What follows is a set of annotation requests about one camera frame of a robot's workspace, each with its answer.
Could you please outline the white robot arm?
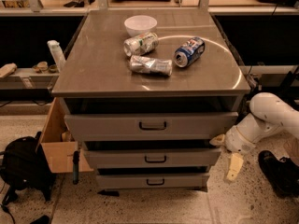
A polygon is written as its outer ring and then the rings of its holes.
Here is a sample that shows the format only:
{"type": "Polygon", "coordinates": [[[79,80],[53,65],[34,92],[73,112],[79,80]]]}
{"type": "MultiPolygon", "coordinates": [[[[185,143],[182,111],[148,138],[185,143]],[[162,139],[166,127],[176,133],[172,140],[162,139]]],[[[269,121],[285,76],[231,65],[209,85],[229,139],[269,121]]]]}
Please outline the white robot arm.
{"type": "Polygon", "coordinates": [[[249,113],[225,134],[212,138],[212,146],[224,146],[231,152],[226,179],[234,181],[256,144],[265,137],[281,131],[299,139],[299,112],[275,94],[260,92],[249,101],[249,113]]]}

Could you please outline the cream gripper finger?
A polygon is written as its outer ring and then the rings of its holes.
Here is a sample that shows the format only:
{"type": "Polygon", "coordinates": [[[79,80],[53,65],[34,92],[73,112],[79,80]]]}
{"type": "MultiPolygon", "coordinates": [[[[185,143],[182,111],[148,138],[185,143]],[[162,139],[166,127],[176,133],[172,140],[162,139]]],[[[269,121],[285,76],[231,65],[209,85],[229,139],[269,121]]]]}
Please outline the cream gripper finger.
{"type": "Polygon", "coordinates": [[[225,145],[225,135],[224,134],[219,134],[215,137],[213,137],[210,141],[209,144],[218,147],[218,146],[224,146],[225,145]]]}
{"type": "Polygon", "coordinates": [[[244,158],[239,153],[233,153],[229,160],[228,172],[226,179],[233,182],[236,180],[242,166],[244,163],[244,158]]]}

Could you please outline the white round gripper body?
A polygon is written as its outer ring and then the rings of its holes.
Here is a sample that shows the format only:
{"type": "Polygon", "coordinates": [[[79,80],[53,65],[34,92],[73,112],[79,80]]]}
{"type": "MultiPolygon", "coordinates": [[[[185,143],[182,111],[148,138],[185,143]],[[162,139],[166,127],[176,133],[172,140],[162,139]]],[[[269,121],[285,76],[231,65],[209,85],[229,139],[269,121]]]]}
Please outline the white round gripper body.
{"type": "Polygon", "coordinates": [[[235,153],[246,155],[250,153],[255,145],[248,141],[237,129],[236,126],[233,126],[226,134],[224,143],[226,148],[235,153]]]}

